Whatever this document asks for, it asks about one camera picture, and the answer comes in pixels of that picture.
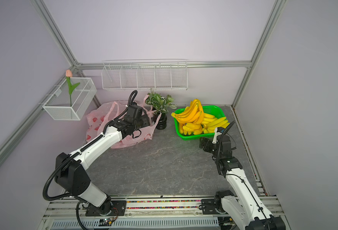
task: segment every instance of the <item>white wire basket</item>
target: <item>white wire basket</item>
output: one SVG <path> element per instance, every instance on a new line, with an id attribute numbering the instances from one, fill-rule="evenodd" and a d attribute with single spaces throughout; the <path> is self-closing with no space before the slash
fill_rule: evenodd
<path id="1" fill-rule="evenodd" d="M 105 90 L 186 90 L 187 62 L 104 62 Z"/>
<path id="2" fill-rule="evenodd" d="M 64 80 L 57 90 L 49 97 L 43 108 L 54 120 L 82 119 L 87 107 L 96 93 L 96 87 L 91 78 L 70 78 L 72 85 L 80 83 L 72 92 L 72 106 L 67 80 Z"/>

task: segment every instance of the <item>gray marble tabletop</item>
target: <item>gray marble tabletop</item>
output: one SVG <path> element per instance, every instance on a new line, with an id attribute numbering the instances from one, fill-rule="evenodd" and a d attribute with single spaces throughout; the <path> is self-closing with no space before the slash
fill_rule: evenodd
<path id="1" fill-rule="evenodd" d="M 229 121 L 234 120 L 230 107 L 221 108 Z M 226 179 L 217 174 L 212 154 L 199 148 L 199 140 L 182 140 L 176 134 L 172 111 L 168 114 L 167 128 L 155 130 L 152 140 L 108 149 L 96 159 L 87 170 L 91 181 L 109 195 L 214 196 L 216 191 L 233 191 Z M 259 194 L 236 125 L 228 133 L 237 147 L 233 156 Z"/>

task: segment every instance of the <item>banana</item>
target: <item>banana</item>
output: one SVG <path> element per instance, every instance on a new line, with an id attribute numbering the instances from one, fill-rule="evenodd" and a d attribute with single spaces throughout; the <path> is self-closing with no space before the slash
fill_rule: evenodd
<path id="1" fill-rule="evenodd" d="M 183 126 L 183 130 L 187 131 L 187 132 L 193 132 L 194 129 L 193 128 L 189 128 L 187 126 Z"/>
<path id="2" fill-rule="evenodd" d="M 189 120 L 189 123 L 194 123 L 194 121 L 196 121 L 197 119 L 199 119 L 199 117 L 201 116 L 201 111 L 197 111 L 197 113 L 193 116 L 193 118 L 191 120 Z"/>
<path id="3" fill-rule="evenodd" d="M 201 101 L 198 100 L 198 102 L 199 102 L 199 111 L 201 111 L 201 114 L 200 114 L 199 118 L 197 120 L 195 120 L 193 123 L 199 125 L 203 121 L 203 118 L 205 116 L 205 112 L 203 111 Z"/>
<path id="4" fill-rule="evenodd" d="M 212 130 L 212 129 L 215 129 L 216 127 L 221 127 L 221 126 L 225 125 L 226 123 L 228 123 L 228 120 L 222 121 L 222 122 L 217 123 L 216 125 L 210 126 L 208 128 Z"/>
<path id="5" fill-rule="evenodd" d="M 226 128 L 230 123 L 226 123 L 225 125 L 222 125 L 221 127 Z"/>
<path id="6" fill-rule="evenodd" d="M 179 133 L 183 134 L 183 124 L 179 123 Z"/>
<path id="7" fill-rule="evenodd" d="M 187 110 L 185 110 L 185 111 L 183 111 L 182 113 L 179 113 L 179 114 L 174 113 L 174 115 L 178 118 L 187 117 L 192 112 L 194 107 L 196 106 L 197 101 L 198 101 L 198 99 L 194 99 L 192 104 L 190 105 L 190 107 Z"/>
<path id="8" fill-rule="evenodd" d="M 219 119 L 216 119 L 216 120 L 213 121 L 213 122 L 208 123 L 207 126 L 208 126 L 208 127 L 214 126 L 214 125 L 216 125 L 216 124 L 218 124 L 218 123 L 224 121 L 225 119 L 226 119 L 226 117 L 221 117 L 221 118 L 219 118 Z"/>
<path id="9" fill-rule="evenodd" d="M 202 129 L 198 129 L 193 132 L 194 135 L 200 135 L 201 133 L 202 133 Z"/>
<path id="10" fill-rule="evenodd" d="M 213 122 L 213 121 L 216 121 L 216 120 L 217 120 L 217 118 L 207 118 L 207 117 L 203 118 L 203 121 L 205 121 L 205 122 Z"/>
<path id="11" fill-rule="evenodd" d="M 195 103 L 194 108 L 191 110 L 190 114 L 187 117 L 183 117 L 183 118 L 176 117 L 176 119 L 179 120 L 180 122 L 189 122 L 194 117 L 194 115 L 197 113 L 198 108 L 199 108 L 199 104 Z"/>
<path id="12" fill-rule="evenodd" d="M 186 123 L 185 125 L 186 125 L 186 127 L 191 128 L 193 130 L 197 130 L 199 128 L 202 128 L 201 125 L 197 125 L 197 124 L 194 124 L 194 123 Z"/>
<path id="13" fill-rule="evenodd" d="M 211 114 L 208 114 L 208 113 L 204 113 L 205 117 L 206 118 L 215 118 L 214 115 L 211 115 Z"/>

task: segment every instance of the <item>metal mounting plate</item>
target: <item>metal mounting plate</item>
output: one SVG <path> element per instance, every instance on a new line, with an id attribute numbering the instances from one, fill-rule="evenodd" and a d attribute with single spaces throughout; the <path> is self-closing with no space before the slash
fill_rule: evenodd
<path id="1" fill-rule="evenodd" d="M 125 200 L 112 200 L 112 203 L 113 203 L 113 208 L 116 208 L 118 210 L 118 216 L 124 216 L 127 201 L 125 201 Z M 89 204 L 89 206 L 87 207 L 86 216 L 101 216 L 95 210 L 96 210 L 96 207 Z M 113 209 L 112 213 L 109 214 L 109 216 L 116 216 L 116 215 L 117 214 L 116 214 L 115 209 Z"/>

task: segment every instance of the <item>black vase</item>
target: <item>black vase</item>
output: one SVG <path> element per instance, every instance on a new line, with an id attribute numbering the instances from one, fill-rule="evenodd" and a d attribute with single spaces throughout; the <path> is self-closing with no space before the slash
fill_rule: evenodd
<path id="1" fill-rule="evenodd" d="M 154 122 L 156 122 L 156 120 L 158 119 L 159 114 L 160 114 L 160 112 L 153 115 L 153 121 Z M 160 117 L 160 119 L 158 121 L 158 124 L 157 124 L 156 128 L 158 130 L 165 129 L 167 127 L 167 119 L 168 119 L 167 114 L 166 113 L 162 113 L 161 117 Z"/>

